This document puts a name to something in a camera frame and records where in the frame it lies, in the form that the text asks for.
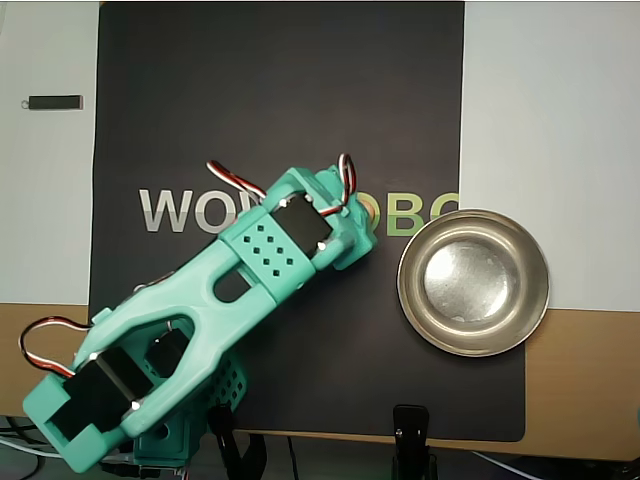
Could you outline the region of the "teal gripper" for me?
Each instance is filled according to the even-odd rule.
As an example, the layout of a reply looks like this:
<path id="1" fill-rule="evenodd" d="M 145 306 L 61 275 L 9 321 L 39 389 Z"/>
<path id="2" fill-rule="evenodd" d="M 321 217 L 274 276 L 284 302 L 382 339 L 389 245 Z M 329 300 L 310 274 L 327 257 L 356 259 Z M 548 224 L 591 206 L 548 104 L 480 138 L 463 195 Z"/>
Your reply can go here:
<path id="1" fill-rule="evenodd" d="M 338 252 L 332 262 L 336 270 L 345 270 L 376 245 L 374 220 L 367 204 L 360 201 L 359 194 L 351 195 L 346 205 L 330 216 L 330 225 L 333 228 L 330 251 Z"/>

